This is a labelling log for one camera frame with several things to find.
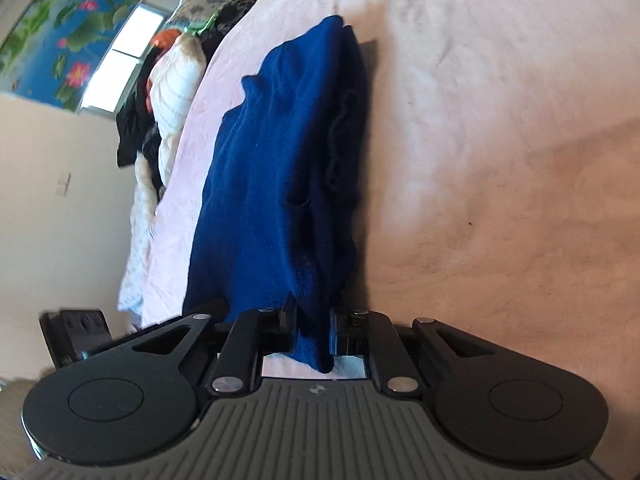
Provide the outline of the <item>floral blue white pillow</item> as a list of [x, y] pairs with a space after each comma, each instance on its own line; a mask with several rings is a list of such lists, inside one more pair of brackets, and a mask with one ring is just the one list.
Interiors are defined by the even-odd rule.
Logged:
[[164, 29], [198, 32], [218, 13], [226, 0], [179, 0]]

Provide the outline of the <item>blue knitted sweater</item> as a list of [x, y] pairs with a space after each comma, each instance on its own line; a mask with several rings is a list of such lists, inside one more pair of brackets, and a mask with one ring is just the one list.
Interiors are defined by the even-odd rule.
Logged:
[[326, 373], [330, 313], [356, 266], [369, 94], [357, 38], [339, 16], [324, 18], [272, 49], [242, 86], [218, 130], [182, 308], [224, 300], [220, 318], [231, 322], [293, 301], [292, 357]]

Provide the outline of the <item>black power strip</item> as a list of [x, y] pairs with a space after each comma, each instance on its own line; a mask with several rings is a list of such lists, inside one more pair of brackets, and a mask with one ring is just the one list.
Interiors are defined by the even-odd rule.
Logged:
[[46, 311], [39, 315], [38, 321], [55, 368], [81, 361], [94, 349], [112, 341], [101, 310]]

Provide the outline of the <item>lotus flower wall poster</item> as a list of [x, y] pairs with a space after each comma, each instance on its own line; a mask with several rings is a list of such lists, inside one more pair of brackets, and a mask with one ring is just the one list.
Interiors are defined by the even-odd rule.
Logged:
[[142, 0], [32, 0], [1, 45], [1, 91], [77, 112]]

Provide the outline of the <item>pink bed blanket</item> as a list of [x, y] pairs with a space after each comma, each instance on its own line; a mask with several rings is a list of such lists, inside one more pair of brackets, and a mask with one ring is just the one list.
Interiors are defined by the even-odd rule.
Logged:
[[258, 0], [222, 40], [151, 226], [142, 318], [180, 311], [222, 115], [328, 15], [373, 65], [356, 235], [368, 305], [639, 379], [639, 0]]

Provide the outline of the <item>green plastic hanger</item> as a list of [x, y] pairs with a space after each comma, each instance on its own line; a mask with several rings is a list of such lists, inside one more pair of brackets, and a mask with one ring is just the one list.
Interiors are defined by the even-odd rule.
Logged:
[[218, 18], [220, 12], [221, 10], [218, 9], [214, 14], [212, 14], [208, 18], [208, 20], [203, 25], [198, 25], [198, 26], [194, 25], [191, 28], [191, 34], [195, 36], [202, 36], [202, 35], [206, 35], [211, 29], [214, 29], [216, 19]]

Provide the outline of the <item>white wall switch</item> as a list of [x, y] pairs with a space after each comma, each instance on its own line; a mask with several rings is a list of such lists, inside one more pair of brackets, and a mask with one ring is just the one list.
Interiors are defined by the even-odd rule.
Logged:
[[58, 175], [55, 183], [55, 195], [65, 197], [70, 188], [70, 180], [72, 180], [72, 174], [68, 171], [61, 172]]

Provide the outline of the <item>bright window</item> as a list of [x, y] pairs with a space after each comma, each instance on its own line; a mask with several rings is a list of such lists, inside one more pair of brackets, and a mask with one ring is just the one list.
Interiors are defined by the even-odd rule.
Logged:
[[117, 112], [134, 76], [140, 72], [143, 57], [150, 50], [152, 37], [165, 23], [160, 9], [139, 4], [116, 35], [111, 47], [89, 80], [80, 109], [107, 115]]

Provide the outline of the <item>white quilted jacket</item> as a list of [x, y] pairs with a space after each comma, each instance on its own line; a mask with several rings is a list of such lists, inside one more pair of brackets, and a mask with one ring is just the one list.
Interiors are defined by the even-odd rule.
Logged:
[[137, 181], [154, 202], [162, 199], [168, 187], [186, 116], [205, 69], [206, 57], [198, 38], [182, 34], [151, 70], [151, 103], [160, 132], [158, 169], [163, 183], [160, 194], [156, 194], [150, 166], [141, 153], [134, 163]]

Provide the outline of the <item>black garment beside bed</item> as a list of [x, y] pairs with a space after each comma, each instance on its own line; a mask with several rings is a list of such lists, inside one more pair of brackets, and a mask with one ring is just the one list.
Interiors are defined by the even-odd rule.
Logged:
[[134, 88], [129, 92], [126, 101], [116, 114], [118, 132], [117, 166], [132, 166], [141, 153], [151, 169], [151, 181], [156, 194], [160, 194], [163, 186], [158, 169], [158, 151], [160, 150], [160, 132], [153, 113], [148, 110], [146, 88], [152, 68], [160, 57], [162, 49], [152, 47], [144, 59], [138, 73]]

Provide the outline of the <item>leopard print fuzzy garment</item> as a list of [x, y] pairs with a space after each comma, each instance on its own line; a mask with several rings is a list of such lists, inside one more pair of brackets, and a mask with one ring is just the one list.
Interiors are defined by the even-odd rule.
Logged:
[[244, 18], [257, 0], [228, 0], [200, 33], [201, 47], [211, 58], [221, 41]]

